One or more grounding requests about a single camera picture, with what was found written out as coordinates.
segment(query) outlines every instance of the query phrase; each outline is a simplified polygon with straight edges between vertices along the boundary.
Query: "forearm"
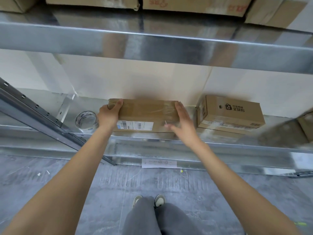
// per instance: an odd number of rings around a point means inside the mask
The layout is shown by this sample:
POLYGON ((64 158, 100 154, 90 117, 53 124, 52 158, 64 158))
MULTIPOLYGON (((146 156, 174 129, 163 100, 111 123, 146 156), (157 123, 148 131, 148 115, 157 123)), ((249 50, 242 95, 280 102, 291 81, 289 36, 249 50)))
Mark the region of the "forearm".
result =
POLYGON ((191 148, 203 162, 248 234, 299 234, 294 223, 222 162, 200 140, 191 148))
POLYGON ((110 128, 99 128, 20 210, 3 234, 74 234, 110 128))

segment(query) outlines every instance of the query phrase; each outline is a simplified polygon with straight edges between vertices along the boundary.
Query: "person's left hand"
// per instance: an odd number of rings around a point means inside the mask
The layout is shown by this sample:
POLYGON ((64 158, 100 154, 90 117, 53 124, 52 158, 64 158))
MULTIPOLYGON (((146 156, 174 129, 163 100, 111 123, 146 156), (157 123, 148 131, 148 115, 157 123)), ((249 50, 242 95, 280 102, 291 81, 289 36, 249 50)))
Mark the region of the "person's left hand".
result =
POLYGON ((108 109, 108 105, 104 105, 100 108, 99 114, 97 114, 99 128, 106 128, 113 130, 118 120, 118 112, 123 105, 123 99, 119 99, 112 110, 108 109))

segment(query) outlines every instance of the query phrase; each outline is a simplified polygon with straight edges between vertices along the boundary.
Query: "sneaker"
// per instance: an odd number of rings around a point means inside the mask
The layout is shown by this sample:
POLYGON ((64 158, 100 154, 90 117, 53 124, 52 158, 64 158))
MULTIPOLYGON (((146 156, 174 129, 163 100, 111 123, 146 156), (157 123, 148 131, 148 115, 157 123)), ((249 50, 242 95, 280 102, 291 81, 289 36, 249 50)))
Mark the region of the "sneaker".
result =
POLYGON ((141 198, 142 198, 142 196, 136 196, 136 197, 134 198, 133 207, 135 206, 135 204, 137 203, 137 201, 138 201, 139 199, 141 199, 141 198))
POLYGON ((159 206, 164 205, 166 202, 165 197, 163 195, 157 195, 154 199, 154 208, 158 208, 159 206))

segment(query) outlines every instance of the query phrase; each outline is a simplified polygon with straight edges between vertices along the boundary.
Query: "sweatpants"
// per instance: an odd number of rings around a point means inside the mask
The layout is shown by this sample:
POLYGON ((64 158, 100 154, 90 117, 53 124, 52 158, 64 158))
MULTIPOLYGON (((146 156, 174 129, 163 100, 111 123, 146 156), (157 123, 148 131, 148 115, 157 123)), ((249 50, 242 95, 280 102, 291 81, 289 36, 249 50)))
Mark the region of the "sweatpants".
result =
POLYGON ((154 198, 139 199, 128 213, 122 235, 202 235, 177 206, 165 203, 154 209, 154 198))

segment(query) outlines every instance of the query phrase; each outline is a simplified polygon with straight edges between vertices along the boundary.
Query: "tape roll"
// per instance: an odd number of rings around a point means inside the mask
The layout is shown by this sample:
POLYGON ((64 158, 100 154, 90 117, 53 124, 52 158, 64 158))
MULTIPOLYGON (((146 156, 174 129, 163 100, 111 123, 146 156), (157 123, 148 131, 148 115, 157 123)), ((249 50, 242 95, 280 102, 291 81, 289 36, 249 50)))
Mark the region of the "tape roll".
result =
POLYGON ((92 111, 84 111, 77 115, 75 125, 83 133, 93 133, 98 127, 97 115, 92 111))

